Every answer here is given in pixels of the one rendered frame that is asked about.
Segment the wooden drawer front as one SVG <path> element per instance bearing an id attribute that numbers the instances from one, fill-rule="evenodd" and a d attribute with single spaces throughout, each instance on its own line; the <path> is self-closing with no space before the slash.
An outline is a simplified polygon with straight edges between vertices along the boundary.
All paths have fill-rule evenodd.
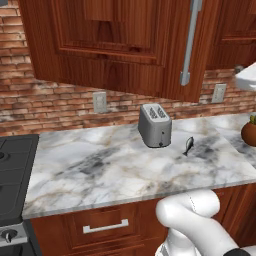
<path id="1" fill-rule="evenodd" d="M 31 220 L 43 256 L 154 256 L 167 229 L 147 200 Z"/>

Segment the wooden base cabinet door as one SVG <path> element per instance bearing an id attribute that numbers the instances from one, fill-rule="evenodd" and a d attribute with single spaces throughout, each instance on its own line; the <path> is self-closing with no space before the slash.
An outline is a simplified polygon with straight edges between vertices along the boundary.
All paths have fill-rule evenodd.
<path id="1" fill-rule="evenodd" d="M 220 211 L 214 216 L 240 246 L 256 245 L 256 183 L 214 189 Z"/>

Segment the grey raw fish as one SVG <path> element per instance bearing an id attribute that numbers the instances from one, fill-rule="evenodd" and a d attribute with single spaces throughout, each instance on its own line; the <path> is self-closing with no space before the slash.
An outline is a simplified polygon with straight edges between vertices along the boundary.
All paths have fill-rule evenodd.
<path id="1" fill-rule="evenodd" d="M 186 141 L 186 150 L 183 152 L 183 155 L 187 156 L 188 151 L 194 146 L 194 138 L 190 137 L 187 141 Z"/>

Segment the stove knob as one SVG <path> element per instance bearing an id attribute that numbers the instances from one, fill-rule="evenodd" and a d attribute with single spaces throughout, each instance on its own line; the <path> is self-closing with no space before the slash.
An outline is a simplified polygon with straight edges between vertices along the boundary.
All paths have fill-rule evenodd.
<path id="1" fill-rule="evenodd" d="M 13 229 L 7 229 L 4 230 L 1 233 L 1 237 L 4 238 L 6 240 L 7 243 L 10 243 L 11 240 L 17 235 L 17 231 L 13 230 Z"/>

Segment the brown potted plant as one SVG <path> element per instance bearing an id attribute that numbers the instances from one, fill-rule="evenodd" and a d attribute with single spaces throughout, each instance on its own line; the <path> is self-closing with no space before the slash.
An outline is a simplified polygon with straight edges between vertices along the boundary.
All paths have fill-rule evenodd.
<path id="1" fill-rule="evenodd" d="M 251 115 L 250 120 L 241 130 L 243 141 L 253 147 L 256 147 L 256 115 Z"/>

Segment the wooden cabinet door plain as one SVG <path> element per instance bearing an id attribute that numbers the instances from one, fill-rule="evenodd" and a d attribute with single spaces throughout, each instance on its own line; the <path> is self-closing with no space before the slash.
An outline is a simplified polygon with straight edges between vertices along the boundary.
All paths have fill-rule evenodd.
<path id="1" fill-rule="evenodd" d="M 207 69 L 256 62 L 256 0 L 220 0 Z"/>

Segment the grey toaster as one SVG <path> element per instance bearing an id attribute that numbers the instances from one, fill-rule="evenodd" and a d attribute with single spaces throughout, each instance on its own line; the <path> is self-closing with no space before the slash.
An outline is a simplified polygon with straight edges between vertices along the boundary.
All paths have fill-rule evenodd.
<path id="1" fill-rule="evenodd" d="M 142 104 L 138 131 L 148 147 L 166 147 L 171 144 L 172 120 L 160 104 Z"/>

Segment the black stove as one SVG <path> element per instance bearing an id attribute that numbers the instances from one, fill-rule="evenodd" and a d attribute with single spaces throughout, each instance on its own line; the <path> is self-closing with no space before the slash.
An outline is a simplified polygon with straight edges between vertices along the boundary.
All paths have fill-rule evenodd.
<path id="1" fill-rule="evenodd" d="M 0 256 L 42 256 L 29 219 L 22 217 L 39 135 L 0 137 Z M 7 243 L 4 230 L 17 235 Z"/>

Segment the white wall socket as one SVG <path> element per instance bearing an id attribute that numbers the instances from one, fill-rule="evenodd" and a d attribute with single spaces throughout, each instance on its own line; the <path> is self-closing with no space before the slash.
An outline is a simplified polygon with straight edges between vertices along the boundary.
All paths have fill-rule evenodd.
<path id="1" fill-rule="evenodd" d="M 93 106 L 95 113 L 104 113 L 107 111 L 107 101 L 105 92 L 93 93 Z"/>
<path id="2" fill-rule="evenodd" d="M 216 84 L 212 96 L 213 103 L 221 103 L 224 99 L 226 84 Z"/>

